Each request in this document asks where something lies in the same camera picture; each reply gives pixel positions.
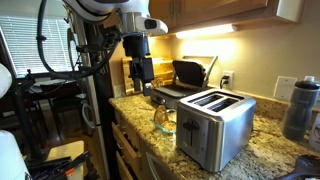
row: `toaster slot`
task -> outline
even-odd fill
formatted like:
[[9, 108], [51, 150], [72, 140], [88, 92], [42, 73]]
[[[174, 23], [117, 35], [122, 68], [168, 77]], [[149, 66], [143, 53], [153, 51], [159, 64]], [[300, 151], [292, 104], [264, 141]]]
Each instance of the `toaster slot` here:
[[218, 99], [222, 98], [222, 96], [219, 95], [212, 95], [212, 96], [208, 96], [200, 101], [195, 102], [194, 104], [199, 105], [199, 106], [205, 106], [211, 102], [214, 102]]
[[219, 111], [231, 106], [232, 104], [234, 104], [238, 101], [239, 100], [227, 98], [217, 104], [214, 104], [213, 106], [210, 106], [208, 109], [211, 111], [214, 111], [214, 112], [219, 112]]

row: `power cord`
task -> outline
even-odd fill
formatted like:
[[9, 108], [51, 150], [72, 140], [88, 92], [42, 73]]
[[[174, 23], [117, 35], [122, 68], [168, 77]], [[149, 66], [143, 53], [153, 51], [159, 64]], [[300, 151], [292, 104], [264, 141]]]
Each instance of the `power cord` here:
[[222, 76], [221, 77], [221, 79], [220, 79], [220, 89], [222, 89], [222, 87], [223, 87], [223, 85], [225, 85], [225, 84], [229, 84], [229, 76], [226, 76], [226, 75], [224, 75], [224, 76]]

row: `toaster lever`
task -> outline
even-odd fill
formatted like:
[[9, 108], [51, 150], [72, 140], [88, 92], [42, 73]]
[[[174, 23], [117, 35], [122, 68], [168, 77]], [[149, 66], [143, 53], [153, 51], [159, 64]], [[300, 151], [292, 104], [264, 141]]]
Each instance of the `toaster lever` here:
[[183, 123], [182, 127], [185, 128], [187, 131], [190, 131], [190, 132], [199, 130], [199, 127], [191, 124], [190, 122]]

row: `under-cabinet light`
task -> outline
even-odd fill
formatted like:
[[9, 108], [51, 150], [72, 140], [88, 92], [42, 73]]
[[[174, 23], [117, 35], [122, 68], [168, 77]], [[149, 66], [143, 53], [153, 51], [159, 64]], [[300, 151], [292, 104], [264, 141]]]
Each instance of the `under-cabinet light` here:
[[198, 36], [206, 36], [206, 35], [214, 35], [214, 34], [223, 34], [237, 31], [237, 26], [233, 26], [232, 24], [224, 24], [219, 26], [211, 26], [206, 28], [194, 29], [189, 31], [182, 31], [176, 33], [177, 38], [191, 38]]

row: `gray water bottle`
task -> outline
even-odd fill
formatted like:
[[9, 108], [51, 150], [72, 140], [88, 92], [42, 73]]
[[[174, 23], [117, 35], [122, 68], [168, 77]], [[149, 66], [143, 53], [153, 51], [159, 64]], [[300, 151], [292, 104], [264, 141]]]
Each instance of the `gray water bottle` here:
[[306, 76], [303, 81], [295, 83], [289, 107], [281, 124], [284, 137], [296, 141], [304, 138], [319, 90], [320, 84], [314, 81], [313, 76]]

